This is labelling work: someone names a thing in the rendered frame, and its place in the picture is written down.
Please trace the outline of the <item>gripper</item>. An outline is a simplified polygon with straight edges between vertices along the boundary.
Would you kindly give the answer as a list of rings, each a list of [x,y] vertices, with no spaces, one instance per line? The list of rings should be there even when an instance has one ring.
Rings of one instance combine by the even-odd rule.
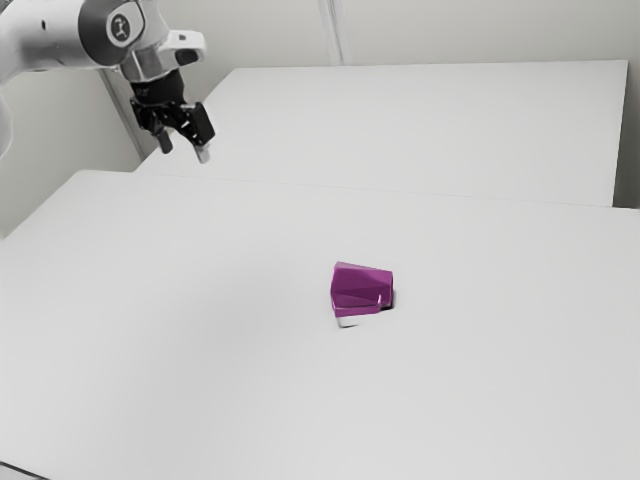
[[[130,84],[130,105],[139,127],[158,142],[162,153],[170,153],[173,143],[166,127],[171,127],[193,147],[200,163],[211,159],[209,144],[216,133],[203,103],[186,104],[184,81],[179,70],[150,82]]]

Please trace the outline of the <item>purple faceted mug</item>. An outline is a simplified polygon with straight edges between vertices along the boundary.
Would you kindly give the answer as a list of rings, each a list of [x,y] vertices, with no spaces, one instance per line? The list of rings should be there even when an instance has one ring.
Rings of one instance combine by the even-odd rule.
[[[337,318],[377,314],[394,303],[394,275],[390,270],[337,262],[330,300]]]

